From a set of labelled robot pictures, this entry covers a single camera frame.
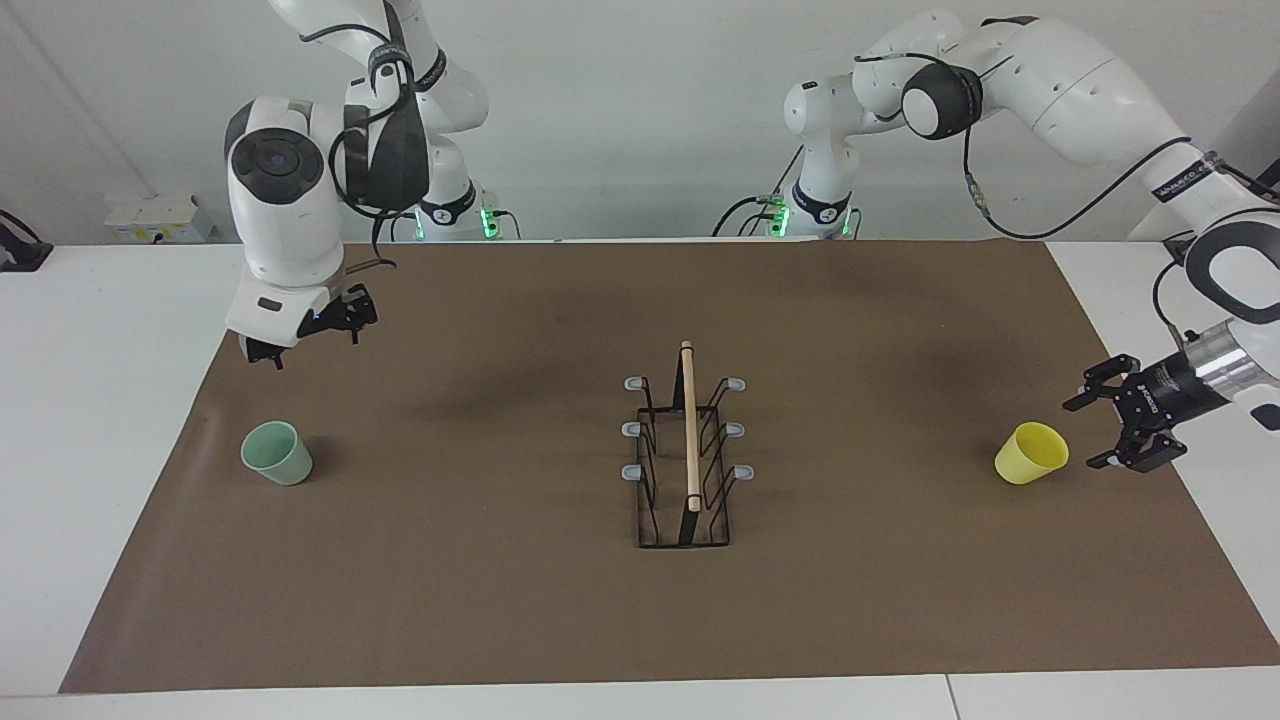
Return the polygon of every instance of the mint green cup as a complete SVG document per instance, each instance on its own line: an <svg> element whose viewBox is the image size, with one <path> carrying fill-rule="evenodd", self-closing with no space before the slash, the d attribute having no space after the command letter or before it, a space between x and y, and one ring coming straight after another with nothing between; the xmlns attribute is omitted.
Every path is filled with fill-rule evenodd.
<svg viewBox="0 0 1280 720"><path fill-rule="evenodd" d="M296 486L311 474L311 454L293 425L273 420L244 436L244 466L278 486Z"/></svg>

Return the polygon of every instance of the cup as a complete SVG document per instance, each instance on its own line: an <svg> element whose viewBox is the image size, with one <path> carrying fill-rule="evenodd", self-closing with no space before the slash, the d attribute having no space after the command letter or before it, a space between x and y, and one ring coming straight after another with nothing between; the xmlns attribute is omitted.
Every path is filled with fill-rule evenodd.
<svg viewBox="0 0 1280 720"><path fill-rule="evenodd" d="M298 430L282 420L264 423L241 445L241 460L250 470L279 486L296 486L311 474L311 454Z"/></svg>
<svg viewBox="0 0 1280 720"><path fill-rule="evenodd" d="M1057 430L1041 423L1023 423L996 455L996 471L1007 483L1025 486L1062 469L1070 456Z"/></svg>

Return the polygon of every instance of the brown tablecloth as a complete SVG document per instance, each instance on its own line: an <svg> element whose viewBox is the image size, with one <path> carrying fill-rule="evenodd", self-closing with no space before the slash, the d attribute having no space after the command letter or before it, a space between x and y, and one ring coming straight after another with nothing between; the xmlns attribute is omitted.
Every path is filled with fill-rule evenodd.
<svg viewBox="0 0 1280 720"><path fill-rule="evenodd" d="M64 692L1280 662L1171 469L1084 468L1115 416L1060 404L1106 352L1039 245L392 255L358 347L223 345ZM749 382L759 479L731 547L641 551L622 380L666 393L685 338ZM306 483L241 465L270 419ZM1075 457L1011 487L1030 419Z"/></svg>

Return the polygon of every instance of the table surface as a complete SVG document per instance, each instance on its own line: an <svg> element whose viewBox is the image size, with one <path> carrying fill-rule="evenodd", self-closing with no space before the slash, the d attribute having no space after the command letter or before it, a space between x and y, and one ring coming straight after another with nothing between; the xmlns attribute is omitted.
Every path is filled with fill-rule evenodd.
<svg viewBox="0 0 1280 720"><path fill-rule="evenodd" d="M1174 350L1149 301L1162 249L1051 247L1110 351L1149 363ZM0 715L1189 720L1270 719L1280 706L1277 667L45 697L186 420L241 268L237 246L61 247L37 274L0 277ZM1180 274L1165 302L1188 328L1224 318ZM1236 407L1179 438L1192 452L1178 470L1276 633L1280 446Z"/></svg>

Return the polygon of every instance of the wooden handle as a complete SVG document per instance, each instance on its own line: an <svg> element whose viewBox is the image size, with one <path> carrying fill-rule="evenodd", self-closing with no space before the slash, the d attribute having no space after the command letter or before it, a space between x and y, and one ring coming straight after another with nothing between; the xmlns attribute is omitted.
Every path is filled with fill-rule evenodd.
<svg viewBox="0 0 1280 720"><path fill-rule="evenodd" d="M694 343L680 346L680 365L685 370L685 471L689 475L689 511L703 511L703 488L698 446L698 391L694 388Z"/></svg>

